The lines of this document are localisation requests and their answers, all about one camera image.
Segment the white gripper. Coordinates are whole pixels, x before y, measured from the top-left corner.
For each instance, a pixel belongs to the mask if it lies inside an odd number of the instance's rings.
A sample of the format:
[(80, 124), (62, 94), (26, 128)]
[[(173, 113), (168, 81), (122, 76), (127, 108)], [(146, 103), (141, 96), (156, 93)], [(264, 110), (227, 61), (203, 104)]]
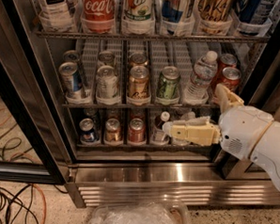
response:
[(243, 106), (244, 100), (221, 83), (215, 88), (215, 95), (222, 112), (219, 126), (211, 123), (210, 117), (199, 117), (167, 121), (162, 126), (163, 131), (170, 137), (202, 146), (220, 142), (223, 151), (240, 160), (248, 159), (273, 123), (273, 116), (253, 106)]

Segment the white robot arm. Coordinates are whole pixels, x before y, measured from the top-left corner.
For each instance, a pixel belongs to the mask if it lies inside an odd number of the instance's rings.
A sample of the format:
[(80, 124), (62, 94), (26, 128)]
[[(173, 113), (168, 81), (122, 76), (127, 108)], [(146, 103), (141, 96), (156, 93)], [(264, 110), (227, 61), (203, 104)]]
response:
[(215, 88), (220, 119), (208, 117), (166, 122), (162, 129), (171, 137), (202, 146), (219, 144), (240, 160), (264, 169), (280, 191), (280, 122), (256, 107), (246, 105), (239, 95), (221, 83)]

